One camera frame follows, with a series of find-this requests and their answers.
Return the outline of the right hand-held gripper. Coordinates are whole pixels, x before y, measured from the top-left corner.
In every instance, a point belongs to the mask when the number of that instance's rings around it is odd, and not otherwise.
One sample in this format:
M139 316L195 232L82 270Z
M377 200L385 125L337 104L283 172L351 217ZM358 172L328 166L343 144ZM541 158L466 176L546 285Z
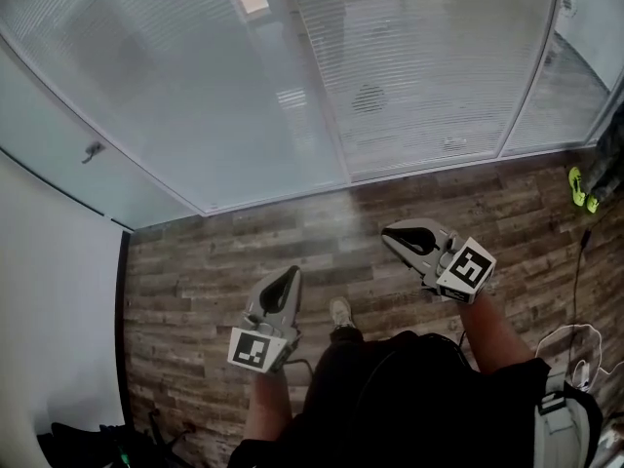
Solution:
M474 238L461 241L455 231L432 218L394 222L384 228L381 239L401 262L425 274L421 288L442 300L474 303L496 265ZM432 248L441 249L433 252Z

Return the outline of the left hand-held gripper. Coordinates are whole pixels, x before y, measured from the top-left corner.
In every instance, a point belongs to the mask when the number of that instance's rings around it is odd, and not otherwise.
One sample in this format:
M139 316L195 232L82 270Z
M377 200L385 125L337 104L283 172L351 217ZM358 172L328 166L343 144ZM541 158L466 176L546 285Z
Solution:
M250 293L242 322L232 329L227 362L257 373L279 371L301 338L296 323L302 288L298 266L273 272Z

